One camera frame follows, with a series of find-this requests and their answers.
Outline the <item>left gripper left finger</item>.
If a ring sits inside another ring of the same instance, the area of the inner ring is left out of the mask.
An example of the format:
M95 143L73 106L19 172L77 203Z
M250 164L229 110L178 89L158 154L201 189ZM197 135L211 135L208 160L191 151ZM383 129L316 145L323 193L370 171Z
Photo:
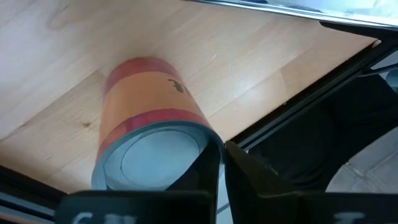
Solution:
M207 143L188 170L167 190L178 193L167 210L167 224L215 224L220 171L217 143Z

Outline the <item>silver metal rail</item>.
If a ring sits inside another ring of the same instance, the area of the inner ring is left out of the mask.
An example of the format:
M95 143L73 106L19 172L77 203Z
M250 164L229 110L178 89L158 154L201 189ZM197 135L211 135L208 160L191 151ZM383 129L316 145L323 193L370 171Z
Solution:
M398 30L398 0L185 0L302 17L322 22Z

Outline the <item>orange and red can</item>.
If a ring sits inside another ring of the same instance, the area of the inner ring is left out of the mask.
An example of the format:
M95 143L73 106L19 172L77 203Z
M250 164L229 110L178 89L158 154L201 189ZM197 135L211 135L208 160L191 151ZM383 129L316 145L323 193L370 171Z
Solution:
M108 77L91 186L95 190L165 190L209 143L223 141L178 71L155 57L127 60Z

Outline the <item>black table frame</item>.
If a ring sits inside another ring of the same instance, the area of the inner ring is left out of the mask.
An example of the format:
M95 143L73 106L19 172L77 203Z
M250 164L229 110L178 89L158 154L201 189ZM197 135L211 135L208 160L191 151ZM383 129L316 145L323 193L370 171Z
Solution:
M340 34L369 37L375 41L231 137L230 140L245 151L257 147L274 132L355 78L388 70L387 66L379 69L373 69L372 66L398 50L398 29L349 26L325 21L320 24ZM55 207L65 195L65 192L0 166L0 224L54 224Z

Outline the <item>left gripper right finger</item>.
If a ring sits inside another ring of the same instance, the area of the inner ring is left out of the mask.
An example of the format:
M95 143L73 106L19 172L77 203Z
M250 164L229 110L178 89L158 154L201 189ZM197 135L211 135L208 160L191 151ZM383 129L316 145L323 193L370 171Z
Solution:
M225 182L234 224L296 224L297 189L266 169L236 143L223 155Z

